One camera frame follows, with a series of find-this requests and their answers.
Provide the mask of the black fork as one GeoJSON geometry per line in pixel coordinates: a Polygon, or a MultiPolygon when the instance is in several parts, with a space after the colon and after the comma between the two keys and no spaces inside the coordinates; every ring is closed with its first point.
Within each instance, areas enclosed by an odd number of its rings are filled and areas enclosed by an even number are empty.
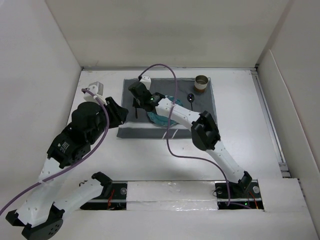
{"type": "Polygon", "coordinates": [[[134,108],[135,118],[138,119],[138,108],[134,108]]]}

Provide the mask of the teal ceramic plate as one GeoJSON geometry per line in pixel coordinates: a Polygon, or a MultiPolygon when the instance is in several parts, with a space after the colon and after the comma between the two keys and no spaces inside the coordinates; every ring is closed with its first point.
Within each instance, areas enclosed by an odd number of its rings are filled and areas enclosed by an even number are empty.
{"type": "MultiPolygon", "coordinates": [[[[166,95],[165,97],[167,99],[169,99],[171,102],[174,101],[174,97],[173,96],[166,95]]],[[[175,101],[175,104],[177,104],[177,105],[179,105],[181,107],[184,106],[183,103],[179,99],[177,99],[175,101]]],[[[167,127],[168,126],[168,117],[160,116],[160,115],[157,115],[156,113],[153,113],[153,112],[147,112],[147,116],[148,116],[149,120],[151,122],[153,122],[154,124],[156,124],[156,125],[159,125],[159,126],[162,126],[162,127],[167,127]]],[[[176,121],[170,120],[170,125],[171,126],[172,125],[176,125],[176,124],[178,124],[176,121]]]]}

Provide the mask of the grey cloth placemat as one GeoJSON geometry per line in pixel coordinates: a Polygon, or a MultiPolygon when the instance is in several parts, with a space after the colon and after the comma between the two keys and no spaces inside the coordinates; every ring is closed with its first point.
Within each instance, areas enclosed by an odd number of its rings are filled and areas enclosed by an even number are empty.
{"type": "MultiPolygon", "coordinates": [[[[125,79],[123,81],[123,91],[121,106],[128,109],[125,124],[118,127],[117,137],[122,139],[164,139],[166,126],[160,126],[150,121],[147,112],[141,108],[137,109],[138,119],[135,118],[135,108],[133,107],[133,95],[128,90],[129,86],[136,82],[136,78],[125,79]]],[[[194,95],[193,111],[211,113],[215,122],[217,122],[217,113],[215,105],[214,91],[211,80],[209,79],[205,92],[199,93],[194,89],[195,78],[177,79],[177,100],[183,103],[183,107],[191,110],[191,104],[188,102],[188,94],[194,95]]],[[[149,91],[160,93],[165,96],[174,96],[175,80],[173,78],[153,78],[149,91]]]]}

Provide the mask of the black spoon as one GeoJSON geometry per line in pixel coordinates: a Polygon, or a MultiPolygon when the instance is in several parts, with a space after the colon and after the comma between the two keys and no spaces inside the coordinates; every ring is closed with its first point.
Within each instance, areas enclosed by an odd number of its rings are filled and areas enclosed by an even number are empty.
{"type": "Polygon", "coordinates": [[[194,94],[193,94],[193,93],[189,93],[189,94],[187,95],[187,100],[188,100],[188,102],[190,103],[191,110],[193,110],[193,102],[194,102],[194,100],[195,100],[194,94]]]}

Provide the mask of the brown paper cup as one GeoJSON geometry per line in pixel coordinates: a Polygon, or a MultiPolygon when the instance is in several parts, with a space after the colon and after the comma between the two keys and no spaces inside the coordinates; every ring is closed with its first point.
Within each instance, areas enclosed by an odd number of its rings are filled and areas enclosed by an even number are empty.
{"type": "Polygon", "coordinates": [[[198,93],[204,93],[209,83],[209,78],[205,75],[198,75],[194,79],[194,90],[198,93]]]}

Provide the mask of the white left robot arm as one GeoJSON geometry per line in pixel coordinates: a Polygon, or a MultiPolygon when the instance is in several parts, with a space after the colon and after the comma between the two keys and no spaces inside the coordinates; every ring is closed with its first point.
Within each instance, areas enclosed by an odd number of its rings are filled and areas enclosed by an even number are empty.
{"type": "Polygon", "coordinates": [[[52,141],[42,172],[29,197],[19,208],[9,211],[5,219],[15,227],[22,227],[27,240],[49,240],[62,227],[64,219],[89,200],[107,198],[113,181],[102,172],[64,199],[57,195],[68,174],[98,147],[107,128],[117,128],[126,121],[129,111],[112,97],[81,103],[71,114],[71,122],[52,141]]]}

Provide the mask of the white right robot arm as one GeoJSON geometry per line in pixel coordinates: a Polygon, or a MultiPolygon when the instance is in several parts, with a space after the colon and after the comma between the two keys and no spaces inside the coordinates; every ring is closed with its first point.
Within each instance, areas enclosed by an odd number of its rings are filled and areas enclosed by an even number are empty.
{"type": "Polygon", "coordinates": [[[249,192],[252,177],[241,168],[226,150],[218,127],[208,111],[202,113],[188,110],[158,92],[152,94],[140,81],[131,84],[128,90],[138,106],[146,112],[162,117],[170,117],[191,132],[192,143],[196,148],[209,154],[223,170],[231,183],[231,191],[237,197],[249,192]]]}

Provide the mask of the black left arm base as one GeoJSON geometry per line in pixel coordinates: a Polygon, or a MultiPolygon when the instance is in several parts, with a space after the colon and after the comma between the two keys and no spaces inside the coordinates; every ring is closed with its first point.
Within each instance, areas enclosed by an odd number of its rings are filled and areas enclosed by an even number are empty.
{"type": "Polygon", "coordinates": [[[85,204],[80,209],[87,211],[122,211],[127,209],[127,181],[113,181],[102,172],[94,173],[92,179],[98,180],[103,189],[101,194],[85,204]]]}

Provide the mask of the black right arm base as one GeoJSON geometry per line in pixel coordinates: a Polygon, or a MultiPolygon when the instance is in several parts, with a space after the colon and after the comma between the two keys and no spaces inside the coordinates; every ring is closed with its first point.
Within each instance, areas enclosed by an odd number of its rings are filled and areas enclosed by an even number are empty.
{"type": "Polygon", "coordinates": [[[259,182],[253,179],[250,183],[245,176],[239,183],[228,182],[229,193],[226,181],[216,181],[212,195],[216,197],[218,210],[263,210],[263,200],[259,182]]]}

